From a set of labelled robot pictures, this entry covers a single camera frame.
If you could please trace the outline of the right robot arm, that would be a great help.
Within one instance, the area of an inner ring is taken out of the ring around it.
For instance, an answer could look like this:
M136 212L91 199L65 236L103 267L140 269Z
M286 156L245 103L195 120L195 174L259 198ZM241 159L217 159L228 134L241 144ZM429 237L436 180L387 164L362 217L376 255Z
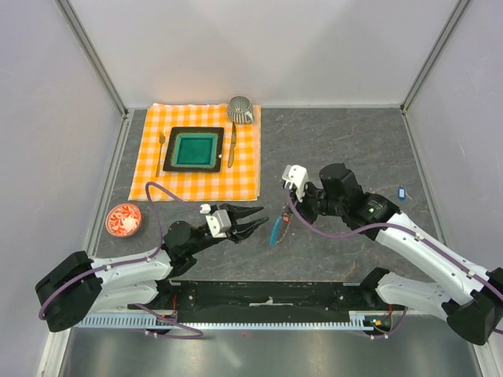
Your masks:
M291 212L313 232L320 216L340 218L349 228L337 240L356 234L385 246L431 277L430 283L411 280L388 269L375 268L361 283L360 299L369 309L384 303L415 309L445 321L464 340L482 346L500 333L502 270L492 271L449 249L419 227L386 197L364 192L354 173L342 163L319 172L321 187L300 165L286 166L283 187Z

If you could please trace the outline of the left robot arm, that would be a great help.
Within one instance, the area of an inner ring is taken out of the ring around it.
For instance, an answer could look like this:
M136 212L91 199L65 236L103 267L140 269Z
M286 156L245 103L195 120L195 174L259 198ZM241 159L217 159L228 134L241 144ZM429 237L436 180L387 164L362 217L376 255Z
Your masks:
M223 241L240 243L249 238L268 219L245 219L261 210L228 203L204 205L202 225L175 221L150 251L115 258L91 258L76 251L35 285L39 319L58 333L100 310L149 304L166 308L173 297L170 279L191 269L197 253Z

